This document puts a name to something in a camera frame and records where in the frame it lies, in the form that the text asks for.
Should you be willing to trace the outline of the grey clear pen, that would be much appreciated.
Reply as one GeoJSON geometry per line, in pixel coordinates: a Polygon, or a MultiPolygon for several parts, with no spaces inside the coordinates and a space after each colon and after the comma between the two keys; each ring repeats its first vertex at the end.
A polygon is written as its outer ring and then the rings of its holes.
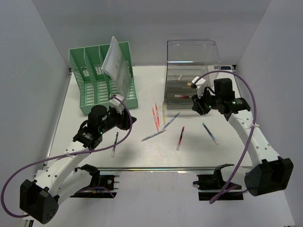
{"type": "Polygon", "coordinates": [[[149,140],[149,139],[151,139],[151,138],[153,138],[153,137],[155,137],[155,136],[158,136],[158,135],[160,135],[160,134],[162,134],[162,133],[164,133],[164,132],[166,132],[166,129],[163,129],[163,130],[158,131],[158,132],[156,132],[156,133],[154,133],[154,134],[152,134],[152,135],[150,135],[150,136],[147,136],[147,137],[143,138],[143,139],[141,140],[141,142],[146,141],[146,140],[149,140]]]}

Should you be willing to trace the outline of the light blue pen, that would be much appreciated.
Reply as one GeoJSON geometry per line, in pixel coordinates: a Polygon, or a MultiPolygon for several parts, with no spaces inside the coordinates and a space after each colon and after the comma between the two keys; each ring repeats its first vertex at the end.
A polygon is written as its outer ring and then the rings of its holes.
{"type": "Polygon", "coordinates": [[[164,125],[164,127],[162,128],[163,130],[166,129],[169,125],[171,125],[171,123],[180,115],[181,112],[178,112],[173,118],[171,118],[169,120],[169,122],[167,124],[164,125]]]}

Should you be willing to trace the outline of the dark blue pen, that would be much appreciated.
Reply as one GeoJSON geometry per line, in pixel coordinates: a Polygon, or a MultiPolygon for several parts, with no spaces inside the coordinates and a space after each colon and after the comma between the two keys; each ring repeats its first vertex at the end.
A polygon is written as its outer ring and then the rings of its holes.
{"type": "Polygon", "coordinates": [[[115,140],[114,140],[114,146],[112,147],[112,152],[111,152],[111,157],[113,158],[115,155],[115,150],[116,150],[116,144],[117,144],[117,139],[118,139],[119,132],[116,132],[115,140]]]}

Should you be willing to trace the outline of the dark red pen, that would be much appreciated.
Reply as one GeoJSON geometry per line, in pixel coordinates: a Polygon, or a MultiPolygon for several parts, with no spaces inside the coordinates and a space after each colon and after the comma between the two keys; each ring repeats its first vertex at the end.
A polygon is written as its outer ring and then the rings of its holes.
{"type": "Polygon", "coordinates": [[[177,143],[177,147],[176,147],[177,151],[179,151],[179,149],[180,149],[182,138],[183,138],[183,134],[184,134],[184,130],[185,130],[185,127],[183,126],[182,130],[181,130],[181,133],[180,133],[180,137],[179,137],[178,143],[177,143]]]}

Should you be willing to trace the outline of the clear acrylic drawer cabinet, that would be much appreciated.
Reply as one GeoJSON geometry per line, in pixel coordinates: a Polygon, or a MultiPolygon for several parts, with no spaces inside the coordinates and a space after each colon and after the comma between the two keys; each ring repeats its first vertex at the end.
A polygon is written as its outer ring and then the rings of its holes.
{"type": "Polygon", "coordinates": [[[221,58],[212,39],[169,39],[167,41],[167,66],[164,89],[164,104],[168,110],[192,108],[191,97],[196,91],[187,85],[196,76],[213,71],[204,77],[207,86],[212,87],[218,76],[221,58]],[[175,98],[174,95],[190,96],[189,99],[175,98]]]}

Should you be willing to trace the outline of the clear plastic document folder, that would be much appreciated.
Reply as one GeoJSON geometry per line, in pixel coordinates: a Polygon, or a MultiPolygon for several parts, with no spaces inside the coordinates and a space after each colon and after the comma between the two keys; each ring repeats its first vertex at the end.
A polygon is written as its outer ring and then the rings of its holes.
{"type": "Polygon", "coordinates": [[[119,95],[128,98],[130,95],[131,79],[133,77],[129,43],[119,43],[113,36],[101,70],[111,78],[119,95]]]}

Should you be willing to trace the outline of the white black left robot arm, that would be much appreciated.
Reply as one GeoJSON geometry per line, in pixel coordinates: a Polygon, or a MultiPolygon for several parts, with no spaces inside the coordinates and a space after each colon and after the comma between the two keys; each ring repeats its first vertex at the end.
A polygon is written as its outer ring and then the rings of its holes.
{"type": "Polygon", "coordinates": [[[105,132],[117,127],[130,129],[136,118],[126,110],[103,105],[92,107],[73,137],[64,157],[57,159],[44,173],[34,180],[25,180],[20,186],[20,208],[39,221],[48,223],[66,199],[80,190],[94,189],[100,183],[100,171],[91,165],[79,166],[101,142],[105,132]]]}

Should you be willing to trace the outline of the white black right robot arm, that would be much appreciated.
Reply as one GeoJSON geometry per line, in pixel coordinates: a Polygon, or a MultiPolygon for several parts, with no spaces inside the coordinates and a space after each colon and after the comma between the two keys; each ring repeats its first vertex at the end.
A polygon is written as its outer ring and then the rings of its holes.
{"type": "Polygon", "coordinates": [[[192,109],[200,115],[217,110],[235,129],[253,165],[244,177],[249,193],[259,196],[286,189],[294,165],[291,159],[280,157],[253,123],[250,106],[244,98],[236,98],[232,80],[216,79],[214,89],[208,89],[206,85],[205,79],[195,77],[192,80],[191,86],[197,89],[197,94],[192,96],[192,109]]]}

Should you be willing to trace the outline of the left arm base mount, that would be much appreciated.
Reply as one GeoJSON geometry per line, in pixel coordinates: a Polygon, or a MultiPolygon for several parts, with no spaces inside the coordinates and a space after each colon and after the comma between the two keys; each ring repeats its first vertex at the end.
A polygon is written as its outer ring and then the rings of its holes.
{"type": "Polygon", "coordinates": [[[89,185],[81,188],[71,198],[115,198],[119,187],[119,176],[116,174],[104,173],[91,165],[77,167],[73,173],[88,173],[89,185]]]}

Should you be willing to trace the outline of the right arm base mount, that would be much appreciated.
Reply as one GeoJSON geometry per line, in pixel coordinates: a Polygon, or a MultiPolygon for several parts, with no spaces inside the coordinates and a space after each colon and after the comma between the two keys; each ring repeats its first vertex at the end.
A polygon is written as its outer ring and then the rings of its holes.
{"type": "MultiPolygon", "coordinates": [[[[223,164],[216,166],[214,171],[211,174],[201,174],[197,175],[197,181],[193,182],[193,185],[198,188],[198,198],[199,201],[209,201],[214,197],[225,185],[221,169],[233,166],[234,164],[223,164]]],[[[229,183],[226,190],[232,189],[218,199],[219,201],[242,201],[244,200],[242,195],[242,186],[229,183]]]]}

